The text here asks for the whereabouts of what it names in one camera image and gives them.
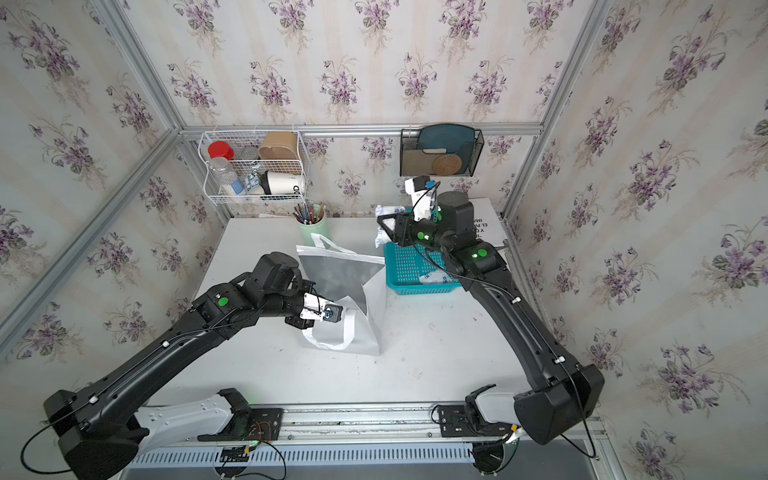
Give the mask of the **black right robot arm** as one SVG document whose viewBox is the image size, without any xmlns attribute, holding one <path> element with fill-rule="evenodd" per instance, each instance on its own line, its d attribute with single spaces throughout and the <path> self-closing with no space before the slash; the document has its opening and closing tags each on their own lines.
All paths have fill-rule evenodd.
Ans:
<svg viewBox="0 0 768 480">
<path fill-rule="evenodd" d="M 418 199 L 405 212 L 382 214 L 389 240 L 441 255 L 446 272 L 490 315 L 510 344 L 530 386 L 513 397 L 518 424 L 540 445 L 583 423 L 605 385 L 599 368 L 583 364 L 546 328 L 521 296 L 498 250 L 480 238 L 474 207 L 458 191 Z"/>
</svg>

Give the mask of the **white ice pack blue print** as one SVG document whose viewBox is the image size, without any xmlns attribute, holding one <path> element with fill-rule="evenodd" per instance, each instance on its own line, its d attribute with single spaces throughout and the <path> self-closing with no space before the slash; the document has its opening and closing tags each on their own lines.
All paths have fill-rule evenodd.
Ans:
<svg viewBox="0 0 768 480">
<path fill-rule="evenodd" d="M 393 233 L 395 229 L 395 219 L 393 218 L 393 215 L 403 213 L 404 211 L 404 206 L 377 205 L 375 207 L 374 213 L 378 225 L 374 240 L 376 248 L 392 242 L 391 233 Z"/>
</svg>

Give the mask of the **white insulated delivery bag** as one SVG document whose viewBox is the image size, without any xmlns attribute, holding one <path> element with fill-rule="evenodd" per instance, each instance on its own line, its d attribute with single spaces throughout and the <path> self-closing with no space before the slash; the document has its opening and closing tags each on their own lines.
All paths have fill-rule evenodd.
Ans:
<svg viewBox="0 0 768 480">
<path fill-rule="evenodd" d="M 296 248 L 300 264 L 318 294 L 342 307 L 337 322 L 319 321 L 303 331 L 306 346 L 318 350 L 378 356 L 387 309 L 385 259 L 340 247 L 318 233 L 311 246 Z"/>
</svg>

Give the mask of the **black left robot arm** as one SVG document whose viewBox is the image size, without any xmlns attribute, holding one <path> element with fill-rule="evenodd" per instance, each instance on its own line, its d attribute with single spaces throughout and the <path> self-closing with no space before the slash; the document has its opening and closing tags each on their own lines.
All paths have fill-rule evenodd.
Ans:
<svg viewBox="0 0 768 480">
<path fill-rule="evenodd" d="M 265 254 L 253 271 L 205 291 L 169 330 L 111 373 L 77 392 L 51 395 L 44 410 L 70 472 L 78 479 L 117 474 L 149 437 L 136 417 L 148 399 L 260 317 L 299 318 L 310 290 L 295 258 Z"/>
</svg>

